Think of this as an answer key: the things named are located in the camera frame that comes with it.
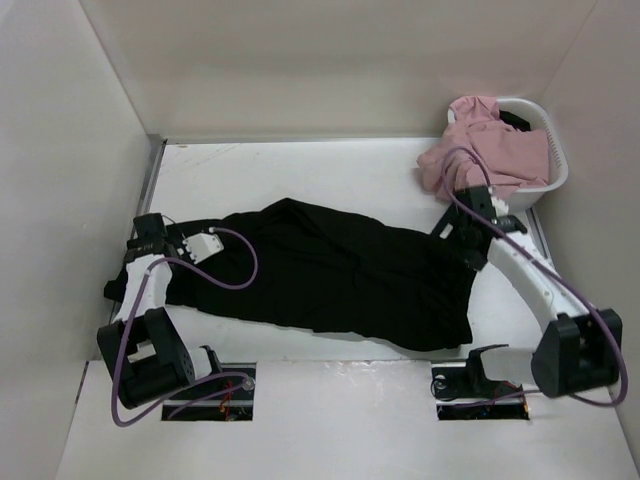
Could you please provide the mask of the black trousers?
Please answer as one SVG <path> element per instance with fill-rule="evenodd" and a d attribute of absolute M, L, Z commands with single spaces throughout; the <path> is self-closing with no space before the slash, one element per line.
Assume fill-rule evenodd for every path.
<path fill-rule="evenodd" d="M 177 225 L 185 238 L 218 229 L 224 250 L 196 271 L 176 272 L 172 305 L 419 352 L 473 339 L 475 274 L 436 236 L 290 198 Z"/>

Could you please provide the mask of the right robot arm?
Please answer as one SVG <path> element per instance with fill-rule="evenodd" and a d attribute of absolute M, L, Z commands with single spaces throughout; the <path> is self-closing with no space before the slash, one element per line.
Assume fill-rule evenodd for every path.
<path fill-rule="evenodd" d="M 469 352 L 464 365 L 435 366 L 433 388 L 439 400 L 477 398 L 496 402 L 516 398 L 532 385 L 548 398 L 572 397 L 617 385 L 608 406 L 628 392 L 628 371 L 621 352 L 622 320 L 612 309 L 597 309 L 568 285 L 539 252 L 526 227 L 488 186 L 449 195 L 451 204 L 433 232 L 463 250 L 475 271 L 497 268 L 524 300 L 540 325 L 533 349 L 507 344 Z"/>

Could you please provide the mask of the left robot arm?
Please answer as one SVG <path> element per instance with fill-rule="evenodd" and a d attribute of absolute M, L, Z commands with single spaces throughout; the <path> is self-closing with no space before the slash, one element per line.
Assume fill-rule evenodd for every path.
<path fill-rule="evenodd" d="M 216 353 L 206 345 L 187 349 L 166 310 L 169 283 L 183 268 L 168 261 L 179 252 L 164 219 L 146 214 L 133 224 L 136 237 L 127 242 L 120 275 L 120 309 L 97 332 L 117 398 L 127 409 L 189 387 L 214 398 L 225 377 Z"/>

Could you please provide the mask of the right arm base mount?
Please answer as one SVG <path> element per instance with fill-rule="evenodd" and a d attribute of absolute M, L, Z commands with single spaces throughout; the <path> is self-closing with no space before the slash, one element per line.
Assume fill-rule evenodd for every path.
<path fill-rule="evenodd" d="M 430 390 L 441 421 L 485 421 L 529 419 L 521 386 L 504 380 L 490 380 L 464 362 L 431 365 Z"/>

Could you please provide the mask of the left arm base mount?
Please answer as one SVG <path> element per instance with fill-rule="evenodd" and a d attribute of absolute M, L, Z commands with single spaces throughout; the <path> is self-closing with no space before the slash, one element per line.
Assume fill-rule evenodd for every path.
<path fill-rule="evenodd" d="M 183 391 L 162 405 L 161 420 L 169 422 L 251 421 L 254 413 L 255 363 L 223 364 L 223 372 L 242 372 L 250 377 L 229 377 L 203 383 Z"/>

